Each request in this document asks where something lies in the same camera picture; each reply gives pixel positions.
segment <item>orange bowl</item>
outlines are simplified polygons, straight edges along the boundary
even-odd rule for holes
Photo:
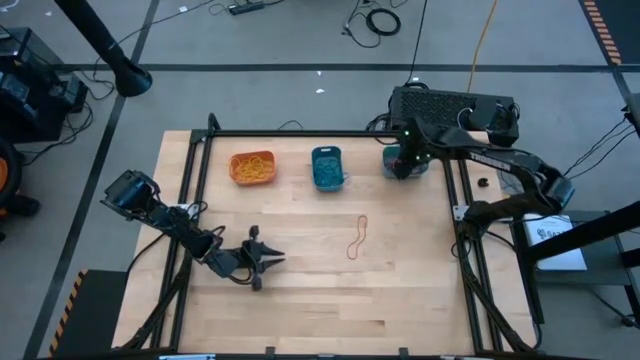
[[[272,182],[276,177],[276,158],[271,151],[235,154],[229,160],[229,176],[238,185]]]

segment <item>orange warning stripe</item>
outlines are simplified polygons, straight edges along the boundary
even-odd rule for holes
[[[51,345],[49,345],[49,357],[52,358],[55,356],[56,350],[58,350],[58,345],[60,345],[60,339],[62,339],[62,333],[64,332],[64,327],[69,320],[69,314],[71,313],[71,309],[73,309],[73,302],[78,296],[78,291],[80,290],[80,285],[82,285],[82,280],[87,274],[87,270],[82,270],[76,276],[76,281],[73,283],[73,287],[71,288],[71,294],[69,294],[69,298],[64,307],[64,312],[62,313],[62,317],[58,322],[58,327],[56,327],[56,332],[53,334],[53,340],[51,340]]]
[[[604,23],[604,19],[602,15],[600,15],[600,11],[598,10],[598,6],[594,1],[584,1],[584,6],[589,13],[589,18],[593,23],[593,26],[596,28],[598,32],[598,36],[600,37],[600,41],[604,45],[605,50],[607,51],[607,55],[609,55],[609,60],[616,65],[620,65],[622,61],[620,60],[620,53],[618,52],[618,47],[615,42],[611,38],[609,34],[609,29],[607,29],[607,25]]]

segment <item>blue bowl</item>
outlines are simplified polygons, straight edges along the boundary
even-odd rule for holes
[[[313,183],[319,191],[336,192],[344,184],[342,151],[337,146],[321,146],[311,152]]]

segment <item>wooden tabletop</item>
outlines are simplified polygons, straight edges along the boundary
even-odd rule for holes
[[[486,140],[485,134],[474,137]],[[154,180],[168,204],[178,197],[188,139],[185,131],[164,135]],[[349,178],[339,193],[320,193],[313,185],[311,151],[322,145],[342,149]],[[258,150],[275,154],[275,181],[238,187],[228,174],[229,159]],[[264,353],[274,346],[279,354],[394,355],[407,347],[412,355],[472,354],[463,280],[450,253],[455,236],[442,164],[432,161],[418,179],[386,179],[382,150],[372,138],[214,138],[204,191],[209,208],[200,226],[226,225],[223,248],[229,248],[247,239],[251,225],[259,225],[258,239],[284,251],[286,261],[265,273],[260,292],[194,263],[179,350]],[[189,201],[202,146],[198,151]],[[468,167],[477,200],[502,198],[494,170],[472,162]],[[476,185],[481,177],[489,179],[489,187]],[[350,260],[346,249],[358,236],[361,215],[368,218],[366,240],[358,258]],[[492,230],[510,239],[505,226]],[[157,235],[143,226],[137,251]],[[165,240],[152,248],[133,269],[114,346],[126,342],[157,303],[168,244]],[[533,345],[514,253],[488,235],[484,249],[496,305]],[[490,348],[486,314],[478,305],[483,343]],[[173,315],[172,306],[163,344]]]

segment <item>concrete floor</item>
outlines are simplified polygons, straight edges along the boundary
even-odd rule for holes
[[[157,5],[157,20],[177,13],[180,6],[191,8],[200,3],[90,2],[117,39],[142,26],[150,5],[152,10]],[[379,2],[387,6],[387,0]],[[606,65],[606,60],[579,2],[542,3],[499,3],[479,63],[532,67],[510,67],[516,72],[506,72],[507,68],[480,72],[472,91],[513,96],[523,113],[516,146],[565,169],[620,121],[624,101],[610,73],[593,72],[589,67]],[[359,48],[340,34],[353,1],[288,0],[237,17],[226,13],[214,17],[204,6],[154,25],[146,42],[140,44],[144,45],[140,62],[409,64],[422,4],[412,0],[398,9],[402,30],[383,38],[376,49]],[[470,64],[490,7],[490,0],[430,0],[417,62]],[[22,0],[0,13],[0,23],[31,27],[67,63],[91,64],[96,59],[93,49],[52,0]],[[362,30],[364,24],[356,22],[354,27],[363,42],[375,40]],[[135,35],[122,45],[127,54],[132,54],[137,38]],[[583,67],[562,72],[554,65]],[[183,66],[173,69],[179,71],[154,71],[153,87],[140,97],[123,100],[112,95],[101,102],[90,101],[95,112],[92,127],[74,144],[52,150],[25,170],[25,191],[41,201],[41,212],[32,219],[2,224],[8,237],[0,244],[0,359],[24,355],[83,193],[90,206],[84,226],[77,228],[81,231],[60,285],[62,291],[54,294],[58,300],[40,355],[46,354],[75,274],[84,268],[126,269],[140,227],[114,216],[98,200],[122,171],[153,172],[165,130],[203,128],[209,112],[215,112],[225,129],[274,129],[291,119],[307,129],[363,129],[385,111],[393,86],[404,83],[408,75],[404,70],[371,71],[366,65],[361,71],[327,71],[322,65],[311,68],[313,71],[224,72]],[[450,69],[416,72],[414,76],[434,89],[464,91],[468,73]],[[98,76],[109,78],[110,73]],[[640,91],[640,74],[625,74],[625,79],[632,91]],[[101,85],[91,87],[98,93],[105,90]],[[82,121],[77,116],[72,119]],[[113,125],[115,132],[104,166],[96,168],[98,146]],[[632,136],[598,168],[576,179],[577,193],[569,209],[617,209],[637,200],[638,151],[640,142]],[[99,174],[95,192],[85,187],[92,166]],[[627,248],[634,248],[639,239],[625,234],[623,240]],[[629,311],[622,289],[600,291],[621,310]],[[615,316],[588,292],[545,286],[541,297],[547,318],[542,327],[543,350],[567,356],[636,358],[634,354],[640,350],[637,330],[618,326]]]

